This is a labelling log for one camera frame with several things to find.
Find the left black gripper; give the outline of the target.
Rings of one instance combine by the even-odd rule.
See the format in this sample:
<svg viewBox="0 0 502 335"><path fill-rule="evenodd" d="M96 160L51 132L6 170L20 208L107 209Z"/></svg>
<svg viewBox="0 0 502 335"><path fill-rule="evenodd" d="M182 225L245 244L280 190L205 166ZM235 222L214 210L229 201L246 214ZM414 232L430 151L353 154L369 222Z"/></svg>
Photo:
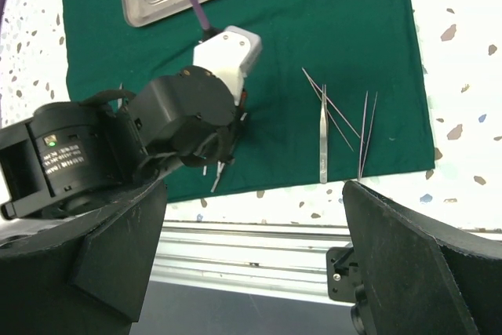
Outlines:
<svg viewBox="0 0 502 335"><path fill-rule="evenodd" d="M149 81L118 113L149 160L201 167L232 159L240 111L224 82L203 67Z"/></svg>

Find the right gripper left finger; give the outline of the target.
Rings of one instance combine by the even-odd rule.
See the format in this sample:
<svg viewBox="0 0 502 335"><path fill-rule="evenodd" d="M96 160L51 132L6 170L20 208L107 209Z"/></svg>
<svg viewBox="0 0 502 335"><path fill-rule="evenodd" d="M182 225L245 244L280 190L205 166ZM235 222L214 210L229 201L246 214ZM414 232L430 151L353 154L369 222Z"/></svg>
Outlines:
<svg viewBox="0 0 502 335"><path fill-rule="evenodd" d="M79 217L2 226L2 333L129 333L140 318L166 202L157 183Z"/></svg>

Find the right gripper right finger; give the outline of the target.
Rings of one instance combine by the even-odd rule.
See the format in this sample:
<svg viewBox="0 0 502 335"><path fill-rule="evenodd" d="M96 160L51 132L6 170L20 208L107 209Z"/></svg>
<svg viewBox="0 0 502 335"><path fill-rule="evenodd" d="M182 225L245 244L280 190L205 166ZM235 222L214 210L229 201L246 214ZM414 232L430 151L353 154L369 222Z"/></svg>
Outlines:
<svg viewBox="0 0 502 335"><path fill-rule="evenodd" d="M343 187L362 276L360 334L499 334L501 243L462 231L360 184Z"/></svg>

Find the thin steel tweezers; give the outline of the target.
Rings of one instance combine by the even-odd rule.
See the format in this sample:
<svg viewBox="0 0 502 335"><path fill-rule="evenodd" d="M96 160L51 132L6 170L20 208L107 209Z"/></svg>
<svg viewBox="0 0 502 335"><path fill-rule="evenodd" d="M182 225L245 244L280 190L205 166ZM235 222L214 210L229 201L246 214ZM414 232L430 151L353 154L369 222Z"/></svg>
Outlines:
<svg viewBox="0 0 502 335"><path fill-rule="evenodd" d="M312 89L315 91L317 97L319 98L320 101L322 101L322 88L319 86L314 79L308 74L307 70L302 67L301 68L302 72L304 73L306 79L309 81ZM358 139L360 139L360 134L355 130L355 127L348 121L348 119L342 114L342 112L339 110L339 108L334 104L334 102L331 101L331 99L326 98L326 105L327 105L327 116L331 120L331 122L335 125L336 129L338 130L339 134L342 136L344 139L345 143L349 147L351 151L354 151L355 149L349 142L348 138L345 136L344 132L336 122L334 116L331 113L331 110L334 110L336 114L340 117L340 119L349 127L349 130L351 130Z"/></svg>

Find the dark steel tweezers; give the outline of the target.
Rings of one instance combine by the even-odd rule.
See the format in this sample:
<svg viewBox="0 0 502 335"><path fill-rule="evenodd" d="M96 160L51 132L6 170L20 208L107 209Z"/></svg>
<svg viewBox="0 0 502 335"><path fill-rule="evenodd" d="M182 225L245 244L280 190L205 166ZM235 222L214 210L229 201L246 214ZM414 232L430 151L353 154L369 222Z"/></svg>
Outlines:
<svg viewBox="0 0 502 335"><path fill-rule="evenodd" d="M378 93L375 93L375 96L373 98L373 106L369 108L370 105L369 92L366 91L363 111L362 111L362 129L360 132L357 181L360 181L362 179L364 168L366 165L366 159L369 152L370 138L373 131L377 98L378 98Z"/></svg>

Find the broad steel tweezers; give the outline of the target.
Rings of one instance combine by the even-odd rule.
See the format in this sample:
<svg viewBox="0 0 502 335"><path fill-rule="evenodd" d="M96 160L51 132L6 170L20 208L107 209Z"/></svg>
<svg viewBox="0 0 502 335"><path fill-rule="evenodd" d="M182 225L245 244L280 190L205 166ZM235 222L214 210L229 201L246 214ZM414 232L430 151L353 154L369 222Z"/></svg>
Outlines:
<svg viewBox="0 0 502 335"><path fill-rule="evenodd" d="M327 88L323 85L319 120L319 182L321 184L326 184L328 181L328 125Z"/></svg>

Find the green surgical cloth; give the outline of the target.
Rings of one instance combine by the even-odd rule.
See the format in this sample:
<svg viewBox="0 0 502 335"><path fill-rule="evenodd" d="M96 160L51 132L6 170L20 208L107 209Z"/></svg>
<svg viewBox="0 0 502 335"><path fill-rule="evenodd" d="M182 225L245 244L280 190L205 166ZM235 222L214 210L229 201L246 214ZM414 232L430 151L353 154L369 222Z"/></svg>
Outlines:
<svg viewBox="0 0 502 335"><path fill-rule="evenodd" d="M130 27L121 0L62 0L74 100L103 89L141 90L191 62L198 22L191 12ZM214 193L198 169L167 176L167 198L180 202L318 182L320 104L301 68L326 85L329 99L359 132L366 91L378 93L365 176L435 166L435 147L411 0L214 0L218 27L257 33L260 58L246 79L249 120ZM357 176L359 141L342 121L329 130L329 179Z"/></svg>

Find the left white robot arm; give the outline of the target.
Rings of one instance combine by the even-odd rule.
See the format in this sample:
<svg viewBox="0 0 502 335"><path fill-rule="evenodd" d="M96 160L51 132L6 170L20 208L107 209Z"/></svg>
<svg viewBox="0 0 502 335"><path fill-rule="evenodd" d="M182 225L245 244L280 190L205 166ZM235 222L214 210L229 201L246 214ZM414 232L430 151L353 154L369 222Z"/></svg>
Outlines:
<svg viewBox="0 0 502 335"><path fill-rule="evenodd" d="M232 162L245 100L239 72L191 65L138 93L43 105L1 131L1 215L71 217L182 166Z"/></svg>

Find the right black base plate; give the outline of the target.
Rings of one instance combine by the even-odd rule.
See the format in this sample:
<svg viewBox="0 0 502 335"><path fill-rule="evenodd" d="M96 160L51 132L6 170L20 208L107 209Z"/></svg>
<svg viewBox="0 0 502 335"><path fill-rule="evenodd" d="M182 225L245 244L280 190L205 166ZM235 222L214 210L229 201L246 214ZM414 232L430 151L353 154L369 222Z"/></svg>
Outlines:
<svg viewBox="0 0 502 335"><path fill-rule="evenodd" d="M362 279L352 246L333 247L327 251L326 275L329 299L354 304L355 289L362 284Z"/></svg>

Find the aluminium rail frame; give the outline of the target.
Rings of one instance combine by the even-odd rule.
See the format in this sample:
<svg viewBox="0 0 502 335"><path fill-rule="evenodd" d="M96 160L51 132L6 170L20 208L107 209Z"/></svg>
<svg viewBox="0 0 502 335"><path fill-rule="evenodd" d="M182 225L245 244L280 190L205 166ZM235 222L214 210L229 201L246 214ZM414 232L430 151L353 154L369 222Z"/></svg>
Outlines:
<svg viewBox="0 0 502 335"><path fill-rule="evenodd" d="M330 304L326 253L350 241L346 227L167 220L151 280Z"/></svg>

